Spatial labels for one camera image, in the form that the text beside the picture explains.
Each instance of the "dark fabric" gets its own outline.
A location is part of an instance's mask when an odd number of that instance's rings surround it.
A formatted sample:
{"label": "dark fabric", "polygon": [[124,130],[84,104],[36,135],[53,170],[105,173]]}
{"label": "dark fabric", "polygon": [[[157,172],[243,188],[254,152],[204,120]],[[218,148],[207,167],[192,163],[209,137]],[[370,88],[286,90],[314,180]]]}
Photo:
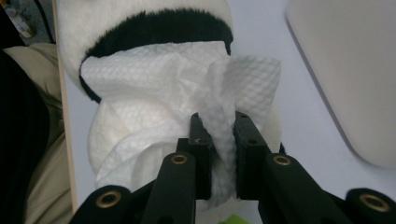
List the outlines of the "dark fabric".
{"label": "dark fabric", "polygon": [[1,223],[22,223],[31,175],[45,152],[49,112],[24,71],[0,50]]}
{"label": "dark fabric", "polygon": [[[230,54],[233,33],[223,20],[200,10],[167,9],[157,13],[142,12],[127,18],[106,32],[95,46],[87,51],[86,58],[100,58],[120,50],[151,44],[198,41],[223,41]],[[85,92],[99,103],[100,96],[90,89],[82,77],[79,79]]]}
{"label": "dark fabric", "polygon": [[6,12],[0,7],[0,49],[11,48],[14,46],[24,46],[20,33],[12,24]]}

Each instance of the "white table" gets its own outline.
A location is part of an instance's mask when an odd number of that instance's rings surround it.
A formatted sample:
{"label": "white table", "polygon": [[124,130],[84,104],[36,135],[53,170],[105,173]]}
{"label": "white table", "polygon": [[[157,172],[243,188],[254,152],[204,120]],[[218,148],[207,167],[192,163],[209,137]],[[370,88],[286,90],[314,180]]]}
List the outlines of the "white table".
{"label": "white table", "polygon": [[[330,193],[345,198],[348,190],[369,188],[396,200],[396,170],[375,167],[348,149],[318,93],[286,18],[288,0],[229,0],[233,13],[232,55],[258,54],[282,61],[276,93],[283,143],[314,179]],[[87,136],[97,104],[65,78],[66,130],[72,152],[75,209],[95,190],[87,154]],[[257,204],[237,213],[261,223]]]}

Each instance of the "plush toy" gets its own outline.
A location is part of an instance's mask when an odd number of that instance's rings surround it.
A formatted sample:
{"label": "plush toy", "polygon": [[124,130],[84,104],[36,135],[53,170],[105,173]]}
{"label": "plush toy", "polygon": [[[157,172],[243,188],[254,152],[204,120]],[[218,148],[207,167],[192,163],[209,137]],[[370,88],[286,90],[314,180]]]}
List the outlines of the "plush toy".
{"label": "plush toy", "polygon": [[[224,0],[72,0],[59,1],[58,12],[64,69],[100,103],[88,148],[96,186],[134,191],[154,179],[198,112],[217,150],[212,198],[198,207],[210,222],[230,215],[237,207],[229,201],[234,111],[248,113],[279,150],[272,102],[280,62],[230,57],[232,19]],[[220,205],[223,212],[214,209]]]}

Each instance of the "textured wipe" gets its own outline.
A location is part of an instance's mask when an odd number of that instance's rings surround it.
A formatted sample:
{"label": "textured wipe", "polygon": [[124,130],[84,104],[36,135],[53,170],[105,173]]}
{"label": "textured wipe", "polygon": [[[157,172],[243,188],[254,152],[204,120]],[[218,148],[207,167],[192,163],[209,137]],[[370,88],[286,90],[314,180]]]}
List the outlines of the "textured wipe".
{"label": "textured wipe", "polygon": [[234,194],[234,111],[249,114],[262,132],[279,73],[278,60],[229,57],[222,42],[151,45],[87,59],[81,74],[102,97],[89,140],[97,187],[134,191],[154,179],[198,111],[217,149],[212,198],[203,207],[224,203]]}

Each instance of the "screw hole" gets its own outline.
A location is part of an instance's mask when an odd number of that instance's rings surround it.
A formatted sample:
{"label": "screw hole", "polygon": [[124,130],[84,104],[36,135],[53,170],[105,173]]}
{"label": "screw hole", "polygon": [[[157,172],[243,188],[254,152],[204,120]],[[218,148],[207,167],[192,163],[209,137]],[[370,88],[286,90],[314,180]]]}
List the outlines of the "screw hole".
{"label": "screw hole", "polygon": [[361,199],[361,202],[364,203],[364,205],[377,212],[388,212],[390,210],[387,202],[375,195],[362,194],[359,199]]}
{"label": "screw hole", "polygon": [[108,191],[96,199],[96,206],[101,208],[112,207],[121,199],[121,194],[118,191]]}
{"label": "screw hole", "polygon": [[176,155],[171,158],[171,162],[176,165],[181,165],[186,163],[188,158],[185,155]]}
{"label": "screw hole", "polygon": [[273,158],[274,162],[279,164],[279,165],[290,165],[291,164],[291,160],[285,156],[275,156]]}

